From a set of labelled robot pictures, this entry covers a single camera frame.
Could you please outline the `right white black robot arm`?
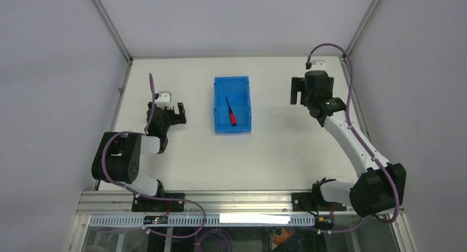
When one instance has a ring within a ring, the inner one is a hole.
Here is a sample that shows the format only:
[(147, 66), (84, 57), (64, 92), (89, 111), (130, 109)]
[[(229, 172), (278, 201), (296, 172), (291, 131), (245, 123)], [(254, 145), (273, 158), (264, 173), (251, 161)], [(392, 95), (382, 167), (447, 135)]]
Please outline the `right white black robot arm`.
[(355, 127), (345, 102), (333, 95), (334, 79), (325, 71), (310, 70), (291, 79), (290, 103), (300, 103), (342, 148), (356, 175), (356, 183), (336, 179), (316, 181), (306, 198), (298, 202), (308, 211), (334, 204), (351, 206), (360, 217), (392, 209), (397, 215), (403, 203), (406, 170), (393, 164)]

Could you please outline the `red black screwdriver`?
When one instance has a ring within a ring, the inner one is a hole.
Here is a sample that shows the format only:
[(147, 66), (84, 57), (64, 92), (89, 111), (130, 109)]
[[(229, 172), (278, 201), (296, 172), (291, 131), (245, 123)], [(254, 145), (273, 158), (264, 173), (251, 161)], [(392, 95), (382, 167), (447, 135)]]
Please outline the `red black screwdriver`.
[(229, 103), (229, 100), (227, 97), (225, 97), (226, 99), (226, 103), (227, 103), (227, 107), (228, 107), (228, 111), (229, 111), (229, 117), (230, 117), (230, 123), (232, 126), (237, 126), (237, 119), (236, 119), (236, 116), (230, 106), (230, 103)]

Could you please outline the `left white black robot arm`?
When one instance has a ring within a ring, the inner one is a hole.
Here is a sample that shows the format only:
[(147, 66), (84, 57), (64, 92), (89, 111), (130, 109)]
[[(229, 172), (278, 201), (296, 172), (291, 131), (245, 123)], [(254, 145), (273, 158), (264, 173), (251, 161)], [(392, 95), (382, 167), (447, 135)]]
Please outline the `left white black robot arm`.
[(111, 183), (137, 196), (164, 198), (163, 183), (141, 171), (143, 154), (162, 154), (168, 145), (167, 133), (173, 125), (186, 124), (184, 104), (160, 107), (149, 102), (148, 126), (144, 133), (105, 132), (91, 165), (91, 175), (96, 180)]

